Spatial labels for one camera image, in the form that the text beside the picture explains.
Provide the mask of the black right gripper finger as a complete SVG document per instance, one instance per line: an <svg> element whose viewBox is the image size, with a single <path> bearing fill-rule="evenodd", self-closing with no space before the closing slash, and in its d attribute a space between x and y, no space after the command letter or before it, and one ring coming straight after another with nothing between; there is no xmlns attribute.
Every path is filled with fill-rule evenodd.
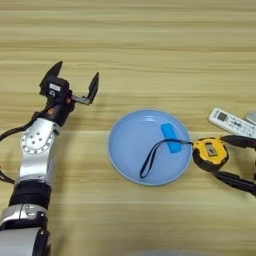
<svg viewBox="0 0 256 256"><path fill-rule="evenodd" d="M226 135L221 137L221 140L236 147L252 148L256 150L256 139L254 138L238 135Z"/></svg>
<svg viewBox="0 0 256 256"><path fill-rule="evenodd" d="M222 181L223 183L227 184L230 187L235 189L247 192L256 196L256 184L252 181L242 179L240 176L225 172L225 171L214 171L213 175Z"/></svg>

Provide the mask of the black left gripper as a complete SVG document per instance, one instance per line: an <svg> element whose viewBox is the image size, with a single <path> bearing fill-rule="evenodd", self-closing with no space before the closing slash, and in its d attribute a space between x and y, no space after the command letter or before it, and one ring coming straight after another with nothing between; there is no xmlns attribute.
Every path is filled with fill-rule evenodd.
<svg viewBox="0 0 256 256"><path fill-rule="evenodd" d="M45 74L44 80L50 76L57 77L60 73L63 62L59 61L54 64ZM60 127L63 127L69 114L74 110L75 102L90 105L93 103L95 96L99 88L99 73L96 73L93 77L90 85L89 92L87 96L70 96L65 99L55 99L53 97L48 97L46 106L42 111L35 112L32 116L32 120L37 118L42 118L56 123Z"/></svg>

